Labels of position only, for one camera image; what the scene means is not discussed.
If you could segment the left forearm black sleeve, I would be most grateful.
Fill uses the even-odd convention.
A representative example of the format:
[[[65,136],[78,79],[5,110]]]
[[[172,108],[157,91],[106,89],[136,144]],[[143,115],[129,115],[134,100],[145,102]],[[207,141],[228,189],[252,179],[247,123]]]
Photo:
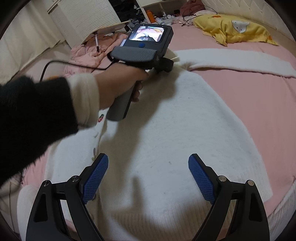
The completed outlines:
[[[99,91],[91,74],[34,83],[27,76],[1,86],[1,184],[47,147],[95,126]]]

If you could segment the person's left hand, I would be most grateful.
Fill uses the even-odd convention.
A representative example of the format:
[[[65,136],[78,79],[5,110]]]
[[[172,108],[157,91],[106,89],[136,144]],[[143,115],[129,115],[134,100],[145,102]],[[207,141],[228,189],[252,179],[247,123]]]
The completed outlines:
[[[145,81],[148,77],[146,71],[123,63],[115,63],[106,71],[95,75],[100,109],[109,108],[117,97],[130,90],[137,81]]]

